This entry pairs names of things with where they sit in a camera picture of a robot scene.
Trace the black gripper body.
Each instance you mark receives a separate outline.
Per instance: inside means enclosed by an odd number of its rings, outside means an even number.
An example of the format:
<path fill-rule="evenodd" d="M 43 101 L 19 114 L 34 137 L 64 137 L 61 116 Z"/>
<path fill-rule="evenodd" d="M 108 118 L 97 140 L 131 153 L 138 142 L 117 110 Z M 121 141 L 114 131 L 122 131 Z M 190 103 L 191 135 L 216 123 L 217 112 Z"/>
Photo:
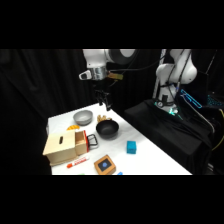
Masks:
<path fill-rule="evenodd" d="M 110 99 L 110 93 L 107 90 L 96 89 L 95 95 L 96 95 L 96 99 L 101 98 L 103 102 L 106 102 Z"/>

